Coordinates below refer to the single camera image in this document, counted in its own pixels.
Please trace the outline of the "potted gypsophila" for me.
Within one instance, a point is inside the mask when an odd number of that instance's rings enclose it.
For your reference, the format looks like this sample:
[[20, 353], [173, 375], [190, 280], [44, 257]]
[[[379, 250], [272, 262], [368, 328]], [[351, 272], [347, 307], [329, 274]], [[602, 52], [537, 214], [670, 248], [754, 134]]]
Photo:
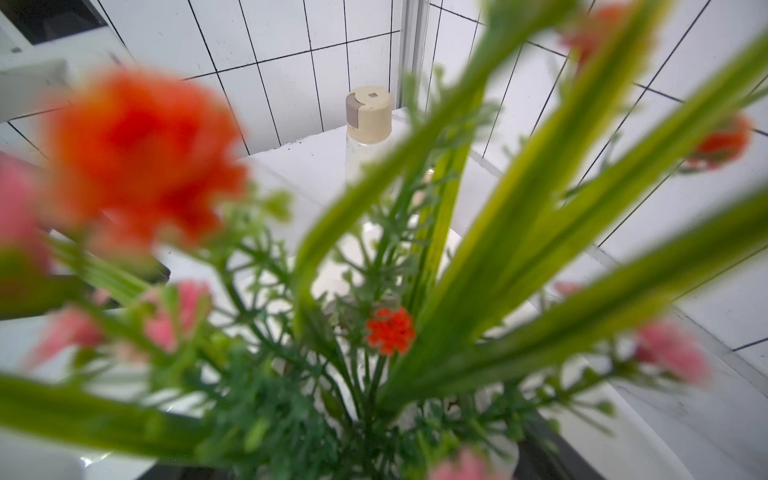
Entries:
[[[650, 26], [648, 43], [638, 50], [619, 47], [619, 66], [598, 67], [599, 52], [620, 22], [630, 20], [630, 4], [607, 15], [587, 14], [575, 1], [489, 1], [486, 29], [466, 69], [453, 84], [439, 84], [434, 106], [423, 111], [414, 98], [406, 110], [410, 133], [383, 158], [403, 149], [426, 154], [432, 166], [417, 180], [407, 207], [395, 210], [403, 177], [385, 187], [383, 196], [364, 210], [350, 230], [336, 240], [315, 270], [309, 288], [320, 323], [341, 351], [346, 375], [331, 360], [298, 341], [297, 291], [282, 278], [298, 270], [298, 253], [326, 209], [289, 255], [266, 220], [288, 215], [286, 193], [265, 194], [249, 178], [246, 164], [230, 150], [236, 137], [234, 118], [210, 92], [160, 73], [121, 69], [93, 82], [73, 105], [59, 111], [47, 132], [53, 156], [36, 172], [41, 226], [51, 256], [49, 274], [56, 286], [79, 280], [79, 298], [100, 304], [102, 315], [119, 323], [139, 318], [138, 301], [130, 306], [107, 294], [116, 284], [160, 289], [190, 280], [209, 285], [213, 308], [192, 347], [158, 365], [124, 340], [98, 347], [70, 345], [44, 363], [32, 363], [41, 342], [75, 320], [85, 300], [48, 301], [48, 327], [29, 350], [32, 370], [71, 353], [60, 380], [37, 380], [29, 371], [1, 376], [1, 424], [4, 428], [88, 450], [148, 457], [182, 465], [222, 468], [239, 479], [497, 479], [491, 466], [500, 457], [498, 439], [524, 440], [528, 423], [541, 409], [566, 410], [581, 418], [597, 411], [613, 417], [608, 400], [587, 400], [588, 391], [611, 380], [663, 389], [706, 383], [711, 375], [694, 336], [667, 319], [672, 299], [767, 237], [767, 189], [759, 186], [691, 227], [710, 219], [714, 242], [702, 249], [694, 280], [676, 293], [661, 295], [656, 313], [645, 313], [647, 326], [635, 324], [606, 339], [577, 347], [576, 353], [532, 373], [484, 383], [463, 393], [418, 395], [385, 413], [392, 402], [380, 398], [394, 370], [414, 362], [409, 354], [424, 337], [424, 296], [419, 282], [421, 247], [412, 240], [431, 230], [415, 228], [422, 215], [434, 213], [436, 197], [448, 188], [447, 239], [436, 258], [433, 287], [443, 279], [460, 247], [491, 210], [502, 178], [522, 163], [524, 151], [536, 152], [536, 165], [554, 167], [544, 154], [575, 158], [565, 177], [565, 193], [555, 209], [564, 209], [610, 167], [636, 151], [671, 154], [666, 167], [630, 193], [616, 216], [587, 237], [576, 253], [555, 267], [543, 284], [522, 301], [513, 286], [497, 277], [481, 291], [501, 287], [490, 300], [518, 300], [495, 326], [468, 343], [466, 353], [499, 338], [518, 338], [519, 330], [554, 310], [575, 310], [575, 298], [603, 284], [626, 285], [628, 266], [659, 246], [592, 284], [558, 283], [559, 300], [544, 303], [534, 318], [509, 327], [505, 319], [543, 291], [654, 181], [681, 167], [706, 172], [732, 159], [745, 143], [743, 108], [760, 97], [753, 85], [767, 68], [767, 35], [748, 45], [708, 76], [679, 108], [654, 126], [618, 160], [582, 186], [572, 180], [583, 156], [624, 108], [634, 77], [646, 65], [659, 24], [669, 5], [659, 1], [661, 16]], [[118, 240], [115, 218], [125, 207], [110, 209], [118, 194], [151, 181], [128, 180], [118, 193], [106, 180], [126, 174], [161, 172], [168, 167], [203, 166], [221, 161], [245, 165], [244, 200], [218, 203], [223, 232], [184, 241], [179, 227], [147, 240]], [[378, 395], [373, 397], [371, 391]]]

